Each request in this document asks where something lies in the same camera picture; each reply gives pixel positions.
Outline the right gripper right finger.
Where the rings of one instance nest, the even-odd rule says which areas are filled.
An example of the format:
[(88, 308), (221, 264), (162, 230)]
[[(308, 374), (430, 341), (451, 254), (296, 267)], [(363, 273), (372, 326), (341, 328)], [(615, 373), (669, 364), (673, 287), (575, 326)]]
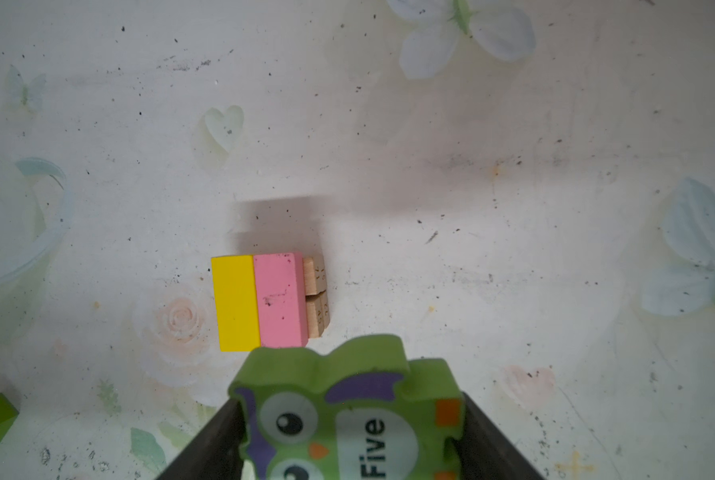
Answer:
[(463, 480), (543, 480), (477, 403), (463, 394), (463, 435), (455, 442)]

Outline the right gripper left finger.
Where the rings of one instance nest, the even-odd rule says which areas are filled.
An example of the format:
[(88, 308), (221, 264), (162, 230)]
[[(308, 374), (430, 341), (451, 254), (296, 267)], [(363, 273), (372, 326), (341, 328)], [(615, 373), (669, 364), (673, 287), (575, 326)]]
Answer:
[(230, 399), (158, 480), (240, 480), (245, 425), (241, 404)]

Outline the green owl number block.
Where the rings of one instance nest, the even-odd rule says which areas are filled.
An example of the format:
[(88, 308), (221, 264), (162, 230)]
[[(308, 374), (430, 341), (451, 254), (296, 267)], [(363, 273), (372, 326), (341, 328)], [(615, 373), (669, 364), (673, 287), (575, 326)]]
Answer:
[(252, 351), (229, 387), (243, 460), (259, 479), (459, 479), (465, 399), (443, 359), (401, 338), (351, 339), (327, 355)]

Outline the natural wood block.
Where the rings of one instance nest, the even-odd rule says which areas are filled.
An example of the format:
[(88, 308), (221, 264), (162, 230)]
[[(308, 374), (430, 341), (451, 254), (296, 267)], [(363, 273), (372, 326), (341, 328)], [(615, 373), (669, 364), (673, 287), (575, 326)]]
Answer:
[(328, 289), (325, 261), (321, 255), (303, 258), (305, 296), (316, 296)]
[(331, 323), (328, 292), (306, 298), (309, 338), (320, 338)]

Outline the yellow long block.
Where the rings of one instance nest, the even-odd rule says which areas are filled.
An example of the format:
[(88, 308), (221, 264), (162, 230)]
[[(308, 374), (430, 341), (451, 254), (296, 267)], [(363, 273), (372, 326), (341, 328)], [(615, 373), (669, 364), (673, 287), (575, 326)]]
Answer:
[(221, 352), (249, 352), (260, 347), (253, 257), (215, 257), (212, 275)]

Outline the pink block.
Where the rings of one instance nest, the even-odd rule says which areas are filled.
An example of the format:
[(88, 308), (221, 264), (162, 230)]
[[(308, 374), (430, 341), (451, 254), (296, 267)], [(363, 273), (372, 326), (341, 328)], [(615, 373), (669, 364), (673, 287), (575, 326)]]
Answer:
[(305, 347), (309, 341), (304, 262), (299, 252), (255, 255), (261, 346)]

